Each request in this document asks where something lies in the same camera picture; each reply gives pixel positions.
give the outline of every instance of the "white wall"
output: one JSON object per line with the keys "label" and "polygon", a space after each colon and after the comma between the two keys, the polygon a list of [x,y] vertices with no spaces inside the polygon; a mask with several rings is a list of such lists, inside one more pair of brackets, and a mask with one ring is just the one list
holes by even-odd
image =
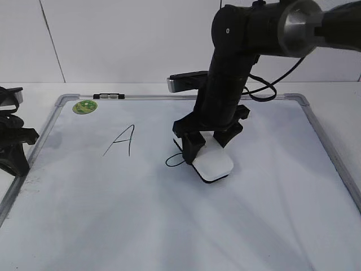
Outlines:
{"label": "white wall", "polygon": [[0,1],[0,82],[63,82],[38,0]]}
{"label": "white wall", "polygon": [[[42,0],[67,82],[164,82],[208,69],[219,2]],[[327,10],[348,1],[318,2]],[[1,0],[0,38],[0,82],[62,82],[39,0]],[[295,61],[263,56],[253,73],[272,80]],[[360,53],[317,49],[285,81],[356,81],[360,74]]]}
{"label": "white wall", "polygon": [[219,0],[43,0],[67,82],[165,82],[208,69]]}

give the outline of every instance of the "robotic arm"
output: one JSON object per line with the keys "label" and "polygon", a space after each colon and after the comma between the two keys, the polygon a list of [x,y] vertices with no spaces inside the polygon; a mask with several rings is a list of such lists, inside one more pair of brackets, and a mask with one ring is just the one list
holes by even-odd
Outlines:
{"label": "robotic arm", "polygon": [[[361,1],[328,12],[313,0],[272,4],[258,0],[252,7],[225,5],[214,17],[212,40],[214,53],[208,72],[168,78],[171,92],[199,90],[193,112],[173,126],[182,140],[176,143],[186,163],[196,170],[193,162],[206,144],[200,132],[214,131],[213,138],[225,147],[242,131],[239,119],[246,119],[249,110],[238,103],[260,55],[303,58],[318,46],[361,51]],[[266,100],[252,96],[259,102],[276,97],[275,88],[264,83],[275,95]]]}

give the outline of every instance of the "green sticker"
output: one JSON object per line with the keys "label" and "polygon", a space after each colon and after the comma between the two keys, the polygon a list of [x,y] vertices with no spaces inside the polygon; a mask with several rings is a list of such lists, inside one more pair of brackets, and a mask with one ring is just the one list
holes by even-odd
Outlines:
{"label": "green sticker", "polygon": [[73,107],[73,111],[76,114],[85,115],[92,113],[97,107],[97,103],[93,100],[82,100]]}

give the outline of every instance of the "black wire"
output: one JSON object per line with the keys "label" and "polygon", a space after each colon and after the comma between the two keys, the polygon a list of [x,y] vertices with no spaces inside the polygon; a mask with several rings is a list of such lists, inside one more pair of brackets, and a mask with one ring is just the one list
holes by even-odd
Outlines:
{"label": "black wire", "polygon": [[166,166],[167,167],[170,167],[170,168],[175,168],[175,167],[177,167],[177,166],[179,166],[179,165],[181,165],[181,164],[183,164],[184,162],[185,162],[185,160],[183,161],[183,162],[180,162],[179,164],[177,164],[177,165],[169,165],[168,164],[168,161],[170,160],[170,159],[172,159],[172,158],[174,158],[174,157],[176,157],[176,156],[178,156],[178,155],[181,155],[182,153],[180,152],[180,153],[178,153],[178,154],[175,154],[175,155],[173,155],[173,156],[171,156],[170,158],[168,158],[167,160],[165,160],[165,164],[166,164]]}
{"label": "black wire", "polygon": [[261,78],[261,77],[258,77],[258,76],[255,76],[255,75],[249,75],[250,78],[252,78],[253,80],[256,80],[258,82],[261,82],[263,84],[266,85],[266,88],[270,88],[273,90],[274,94],[272,96],[269,96],[267,98],[260,98],[260,97],[257,97],[257,96],[254,96],[252,95],[250,92],[248,93],[248,95],[251,97],[252,100],[255,100],[256,102],[260,102],[260,103],[264,103],[264,102],[269,102],[273,99],[276,98],[277,96],[277,90],[276,88],[269,82],[267,82],[265,79]]}
{"label": "black wire", "polygon": [[252,78],[252,79],[254,79],[254,80],[258,81],[258,82],[261,82],[261,83],[265,84],[266,86],[264,86],[262,88],[259,88],[259,89],[256,89],[256,90],[252,90],[252,91],[249,91],[249,89],[247,87],[244,87],[244,89],[247,92],[242,93],[242,95],[249,95],[253,99],[255,96],[252,96],[252,94],[260,92],[260,91],[265,90],[265,89],[272,89],[273,91],[276,91],[276,93],[277,93],[277,90],[273,86],[276,85],[278,82],[282,81],[283,79],[285,79],[287,76],[289,76],[304,60],[305,60],[305,58],[299,59],[299,61],[288,72],[286,72],[284,75],[282,75],[280,78],[278,78],[276,81],[274,81],[272,83],[267,82],[266,80],[264,80],[261,77],[254,76],[254,75],[250,74],[249,75],[250,78]]}

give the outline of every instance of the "white board surface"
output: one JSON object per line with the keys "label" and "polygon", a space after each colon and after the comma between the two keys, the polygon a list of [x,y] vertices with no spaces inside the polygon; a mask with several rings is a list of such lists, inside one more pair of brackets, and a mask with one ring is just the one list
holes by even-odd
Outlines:
{"label": "white board surface", "polygon": [[[68,102],[0,228],[2,269],[360,270],[360,214],[299,104],[243,103],[235,169],[206,185],[164,163],[194,101]],[[130,156],[104,155],[130,125]]]}

